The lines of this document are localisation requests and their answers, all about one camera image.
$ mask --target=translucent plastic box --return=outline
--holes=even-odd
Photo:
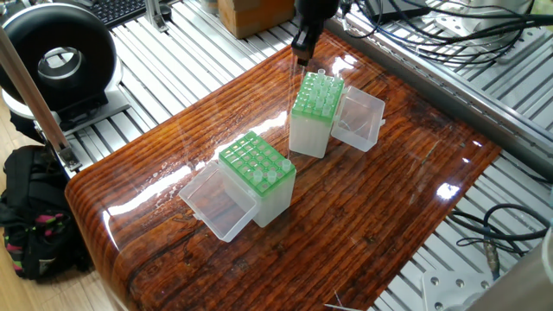
[[[265,227],[289,207],[296,167],[250,132],[209,162],[180,192],[215,233],[230,242],[250,222]]]
[[[344,81],[324,70],[308,73],[290,118],[290,150],[322,158],[328,138],[368,151],[377,143],[385,103],[355,87],[344,90]]]

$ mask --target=metal connector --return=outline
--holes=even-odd
[[[58,153],[58,155],[60,155],[61,160],[72,172],[76,171],[82,166],[77,156],[71,150],[71,147],[65,147]]]
[[[159,8],[159,0],[146,0],[146,19],[151,23],[159,32],[168,30],[165,20],[162,16],[162,11]]]

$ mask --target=glossy wood grain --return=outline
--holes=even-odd
[[[131,309],[367,308],[499,153],[328,33],[319,67],[385,101],[369,152],[333,138],[321,160],[289,152],[304,72],[285,49],[70,181],[96,268]],[[249,130],[296,165],[296,185],[286,212],[228,244],[177,194]]]

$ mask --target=clear plastic lid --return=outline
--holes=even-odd
[[[217,162],[209,162],[179,196],[225,242],[231,242],[259,211],[259,204]]]
[[[385,102],[349,86],[340,101],[331,135],[368,151],[377,143]]]

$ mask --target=black cable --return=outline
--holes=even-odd
[[[374,21],[369,17],[369,16],[365,16],[370,23],[374,24]],[[401,37],[398,37],[394,34],[391,34],[389,33],[388,31],[380,28],[380,33],[382,35],[384,35],[385,37],[387,37],[388,39],[394,41],[396,44],[400,44],[400,45],[403,45],[403,42],[407,42],[407,43],[411,43],[411,44],[416,44],[416,45],[429,45],[429,46],[436,46],[435,43],[424,43],[424,42],[415,42],[415,41],[409,41],[407,39],[404,39],[404,38],[401,38]],[[429,51],[429,50],[426,50],[426,49],[422,49],[422,50],[419,50],[419,51],[413,51],[413,53],[419,55],[420,57],[424,58],[424,59],[428,59],[428,60],[433,60],[433,61],[439,61],[439,62],[444,62],[444,63],[450,63],[450,64],[460,64],[460,65],[467,65],[467,64],[472,64],[472,65],[478,65],[478,64],[486,64],[486,63],[489,63],[490,61],[493,61],[493,60],[497,60],[498,58],[500,57],[503,57],[503,55],[505,55],[505,53],[512,48],[512,46],[514,45],[514,43],[516,43],[516,41],[520,38],[521,36],[521,33],[519,33],[515,38],[513,38],[511,41],[509,41],[509,43],[507,43],[505,46],[503,47],[499,47],[499,48],[495,48],[493,50],[489,50],[489,51],[486,51],[486,52],[479,52],[479,53],[475,53],[475,54],[462,54],[462,55],[452,55],[452,54],[443,54],[443,53],[438,53],[438,52],[434,52],[434,51]],[[439,60],[437,59],[436,57],[431,57],[431,56],[428,56],[428,55],[424,55],[424,54],[421,54],[421,52],[424,52],[424,53],[429,53],[429,54],[433,54],[433,55],[437,55],[437,56],[441,56],[441,57],[444,57],[446,58],[446,60]],[[473,60],[468,60],[468,61],[454,61],[454,60],[451,60],[452,58],[455,58],[455,57],[474,57],[475,58],[478,58],[478,57],[481,57],[482,55],[485,55],[485,54],[494,54],[496,52],[501,52],[500,54],[497,54],[495,55],[494,57],[492,57],[491,59],[487,59],[487,60],[482,60],[482,61],[473,61]]]
[[[516,17],[522,17],[522,18],[528,18],[530,16],[527,16],[527,15],[523,15],[523,14],[520,14],[518,12],[515,12],[513,10],[509,10],[507,8],[504,8],[502,6],[499,6],[499,5],[480,5],[480,6],[473,6],[473,5],[468,5],[468,4],[464,4],[464,3],[459,3],[459,2],[456,2],[456,1],[447,1],[448,3],[453,3],[453,4],[457,4],[457,5],[462,5],[466,8],[469,8],[469,9],[498,9],[498,10],[504,10],[504,11],[507,11],[509,13],[511,13],[510,15],[490,15],[490,16],[483,16],[483,15],[472,15],[472,14],[463,14],[463,13],[455,13],[455,12],[451,12],[451,11],[448,11],[448,10],[441,10],[441,9],[437,9],[437,8],[434,8],[434,7],[430,7],[430,6],[426,6],[426,5],[421,5],[420,3],[415,3],[415,2],[412,2],[411,0],[401,0],[405,3],[408,3],[408,4],[411,4],[411,5],[414,5],[418,8],[422,8],[422,9],[429,9],[429,10],[432,10],[436,13],[442,13],[442,14],[447,14],[449,16],[457,16],[457,17],[466,17],[466,18],[477,18],[477,19],[488,19],[488,18],[498,18],[498,19],[503,19],[503,18],[513,18],[513,16],[516,16]],[[534,5],[534,0],[532,0],[532,3],[530,4],[530,8],[529,10],[531,10],[532,6]],[[534,17],[550,17],[548,15],[531,15],[531,18],[534,18]]]
[[[457,212],[457,211],[453,211],[449,214],[449,218],[453,222],[455,222],[457,225],[462,225],[465,228],[467,228],[468,230],[479,233],[483,236],[487,236],[489,238],[495,238],[495,239],[498,239],[498,240],[504,240],[504,241],[507,241],[507,242],[528,241],[528,240],[532,240],[532,239],[543,238],[543,237],[545,237],[545,233],[547,233],[547,229],[541,230],[539,232],[534,232],[534,233],[515,234],[515,235],[507,235],[507,234],[504,234],[504,233],[494,233],[494,232],[487,231],[484,227],[477,227],[477,226],[468,224],[468,223],[458,219],[456,216],[461,216],[461,217],[464,217],[464,218],[467,218],[467,219],[471,219],[473,221],[481,223],[482,225],[484,225],[484,222],[483,222],[484,220],[478,219],[478,218],[474,217],[473,215],[462,213],[462,212]],[[488,224],[488,227],[490,229],[492,229],[492,231],[495,231],[495,232],[497,231],[497,230],[495,230],[497,228],[494,227],[493,225]]]
[[[412,44],[412,45],[417,45],[417,46],[420,46],[420,45],[425,45],[425,46],[433,46],[433,47],[436,47],[438,44],[435,43],[435,42],[431,42],[431,43],[425,43],[425,42],[415,42],[415,41],[409,41],[405,38],[401,38],[401,37],[398,37],[394,34],[391,34],[391,33],[388,33],[385,29],[382,29],[379,27],[379,25],[377,24],[375,26],[375,22],[371,19],[371,17],[365,12],[362,10],[363,8],[359,8],[359,11],[365,16],[365,18],[367,18],[367,20],[373,25],[373,27],[376,29],[376,30],[380,30],[381,34],[383,34],[384,36],[386,36],[388,39],[394,41],[395,43],[398,43],[398,44],[401,44],[403,45],[403,42],[405,43],[409,43],[409,44]],[[428,56],[428,55],[423,55],[421,54],[420,56],[422,56],[423,58],[425,59],[429,59],[429,60],[434,60],[434,61],[440,61],[440,62],[449,62],[450,64],[461,64],[461,65],[466,65],[466,64],[485,64],[485,63],[488,63],[490,61],[493,61],[493,60],[496,60],[500,57],[502,57],[510,48],[512,48],[512,45],[514,45],[514,43],[518,40],[519,38],[519,35],[517,35],[516,38],[514,38],[513,40],[511,40],[507,45],[503,46],[503,47],[499,47],[499,48],[495,48],[493,50],[489,50],[489,51],[486,51],[486,52],[479,52],[479,53],[475,53],[475,54],[461,54],[461,55],[452,55],[452,54],[442,54],[442,53],[437,53],[437,52],[434,52],[434,51],[429,51],[429,50],[426,50],[426,49],[423,49],[422,51],[418,51],[416,53],[418,54],[421,54],[421,53],[424,53],[424,54],[432,54],[432,55],[436,55],[436,56],[441,56],[441,57],[444,57],[446,58],[446,60],[439,60],[437,59],[436,57],[432,57],[432,56]],[[470,48],[471,46],[461,46],[461,48]],[[497,52],[500,52],[501,54],[499,55],[496,55],[495,57],[491,58],[491,59],[487,59],[487,60],[483,60],[483,61],[478,61],[478,62],[474,62],[474,61],[453,61],[451,60],[452,58],[465,58],[465,57],[474,57],[476,56],[476,58],[478,57],[481,57],[482,55],[485,55],[485,54],[495,54]]]
[[[472,245],[472,244],[478,244],[478,243],[482,243],[482,244],[492,244],[494,245],[496,248],[502,250],[502,251],[506,251],[506,252],[509,252],[509,253],[513,253],[513,254],[517,254],[521,257],[523,257],[524,255],[526,255],[528,253],[528,251],[522,251],[520,249],[515,249],[513,247],[509,247],[509,246],[505,246],[503,244],[500,244],[500,243],[497,243],[497,242],[494,242],[494,241],[490,241],[490,240],[485,240],[483,238],[462,238],[460,239],[459,241],[457,241],[457,246],[459,247],[465,247],[465,246],[469,246],[469,245]]]
[[[357,6],[359,7],[359,10],[362,11],[361,9],[361,4],[359,3],[358,0],[353,0]],[[382,15],[384,14],[384,1],[385,0],[377,0],[378,1],[378,6],[379,6],[379,9],[380,9],[380,13],[378,15],[378,21],[377,21],[377,26],[375,26],[372,31],[366,35],[354,35],[348,31],[346,31],[346,34],[351,36],[352,38],[354,39],[365,39],[367,37],[370,37],[371,35],[374,35],[374,33],[377,32],[377,30],[380,28],[379,26],[382,24]],[[346,1],[342,1],[341,3],[341,9],[342,9],[342,16],[345,18],[346,14],[348,14],[350,12],[352,8],[352,2],[351,0],[346,0]]]
[[[484,215],[484,226],[489,226],[489,221],[490,221],[490,217],[492,216],[493,213],[495,213],[496,211],[500,210],[500,209],[516,209],[516,210],[519,210],[520,212],[524,212],[524,213],[527,213],[529,214],[531,217],[533,217],[535,220],[537,220],[540,224],[544,225],[545,226],[545,232],[547,232],[547,229],[550,227],[550,221],[547,220],[544,216],[540,215],[539,213],[537,213],[536,211],[534,211],[533,209],[531,208],[528,208],[526,206],[520,206],[520,205],[517,205],[517,204],[510,204],[510,203],[505,203],[505,204],[498,204],[492,208],[490,208],[486,214]]]
[[[484,220],[482,219],[479,219],[478,217],[475,217],[469,213],[464,213],[464,212],[460,212],[460,211],[453,211],[449,214],[449,218],[451,220],[453,220],[457,225],[461,225],[465,228],[467,228],[468,230],[471,230],[471,231],[474,231],[473,230],[473,226],[468,224],[468,223],[465,223],[464,221],[461,221],[459,219],[457,219],[455,216],[460,216],[460,217],[463,217],[463,218],[466,218],[466,219],[470,219],[474,222],[477,222],[479,224],[484,224]],[[498,227],[496,227],[495,225],[489,225],[489,228],[491,231],[499,234],[499,235],[502,235],[502,236],[505,236],[506,234],[504,234]],[[506,241],[516,252],[518,253],[524,253],[520,247],[518,247],[518,245],[516,245],[513,241]]]
[[[396,12],[401,16],[402,20],[405,21],[416,32],[418,32],[420,34],[423,34],[423,35],[426,35],[426,36],[428,36],[432,39],[443,41],[442,43],[437,43],[436,45],[444,45],[445,46],[445,45],[455,43],[455,42],[468,41],[468,40],[473,40],[473,39],[481,39],[481,38],[486,38],[486,37],[495,36],[495,35],[504,35],[505,33],[509,33],[509,32],[516,31],[516,30],[522,30],[522,29],[526,29],[526,28],[530,28],[530,27],[536,27],[536,26],[543,26],[541,24],[538,24],[535,21],[527,21],[527,20],[514,21],[514,22],[503,22],[499,25],[495,25],[495,26],[489,27],[487,29],[482,29],[480,31],[476,31],[476,32],[472,33],[471,35],[466,35],[466,36],[461,36],[461,37],[443,37],[443,36],[439,36],[439,35],[433,35],[433,34],[427,32],[427,31],[424,31],[423,29],[418,28],[414,23],[412,23],[410,21],[409,17],[407,17],[405,15],[405,13],[399,8],[399,6],[397,6],[397,3],[396,3],[395,0],[389,0],[389,1],[390,1],[391,6],[394,7]],[[523,23],[523,22],[524,23],[534,22],[534,24],[532,24],[532,25],[525,24],[523,27],[518,26],[516,29],[513,28],[514,25],[519,25],[520,23]]]

